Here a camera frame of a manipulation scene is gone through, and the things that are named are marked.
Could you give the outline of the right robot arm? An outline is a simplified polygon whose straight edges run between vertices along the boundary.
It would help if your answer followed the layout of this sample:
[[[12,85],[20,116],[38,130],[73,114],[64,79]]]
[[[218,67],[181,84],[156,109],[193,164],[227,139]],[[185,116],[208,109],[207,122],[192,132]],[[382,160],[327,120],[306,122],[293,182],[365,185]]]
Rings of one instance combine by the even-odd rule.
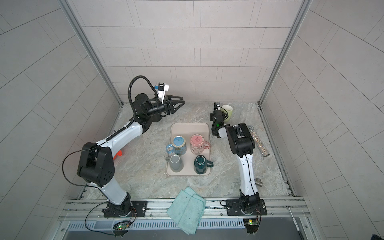
[[[246,215],[257,213],[260,216],[260,194],[253,171],[255,141],[245,123],[225,124],[225,119],[228,117],[228,112],[222,112],[220,103],[215,102],[214,110],[210,113],[210,121],[213,122],[211,132],[217,138],[228,139],[230,149],[237,157],[241,178],[240,209]]]

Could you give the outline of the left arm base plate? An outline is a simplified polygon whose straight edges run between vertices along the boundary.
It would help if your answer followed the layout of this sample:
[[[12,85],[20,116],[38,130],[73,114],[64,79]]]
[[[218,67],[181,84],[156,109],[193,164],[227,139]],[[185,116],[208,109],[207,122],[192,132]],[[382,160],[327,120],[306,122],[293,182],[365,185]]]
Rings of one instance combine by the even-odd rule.
[[[121,205],[107,203],[102,212],[105,218],[144,217],[147,205],[147,201],[126,200]]]

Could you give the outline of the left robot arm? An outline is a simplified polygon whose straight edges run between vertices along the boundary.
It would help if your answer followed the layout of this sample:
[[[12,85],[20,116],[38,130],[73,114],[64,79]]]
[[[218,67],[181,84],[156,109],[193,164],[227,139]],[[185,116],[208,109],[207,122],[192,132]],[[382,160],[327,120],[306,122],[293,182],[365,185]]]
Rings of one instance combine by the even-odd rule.
[[[153,122],[176,113],[185,104],[182,97],[167,95],[169,86],[164,83],[150,85],[154,93],[152,99],[144,93],[132,97],[133,85],[139,79],[151,83],[145,76],[136,76],[130,82],[128,98],[133,110],[130,121],[109,137],[97,143],[86,143],[81,151],[77,175],[107,198],[107,207],[102,210],[105,218],[126,217],[135,213],[130,194],[115,179],[115,155],[144,134]]]

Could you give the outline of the light green mug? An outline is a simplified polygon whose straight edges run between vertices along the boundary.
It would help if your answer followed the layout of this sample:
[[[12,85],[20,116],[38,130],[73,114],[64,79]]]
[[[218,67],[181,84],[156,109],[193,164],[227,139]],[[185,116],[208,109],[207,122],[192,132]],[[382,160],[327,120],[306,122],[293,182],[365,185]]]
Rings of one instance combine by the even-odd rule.
[[[221,111],[225,114],[224,122],[228,122],[232,118],[234,108],[229,105],[223,105],[221,106]]]

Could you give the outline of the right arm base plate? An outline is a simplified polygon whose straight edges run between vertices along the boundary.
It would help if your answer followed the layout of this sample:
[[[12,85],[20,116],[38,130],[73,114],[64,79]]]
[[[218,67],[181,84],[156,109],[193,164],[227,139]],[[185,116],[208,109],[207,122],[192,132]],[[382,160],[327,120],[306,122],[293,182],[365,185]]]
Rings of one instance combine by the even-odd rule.
[[[266,216],[268,214],[267,207],[263,199],[260,199],[257,209],[252,213],[246,213],[241,210],[240,200],[225,200],[225,203],[228,216]]]

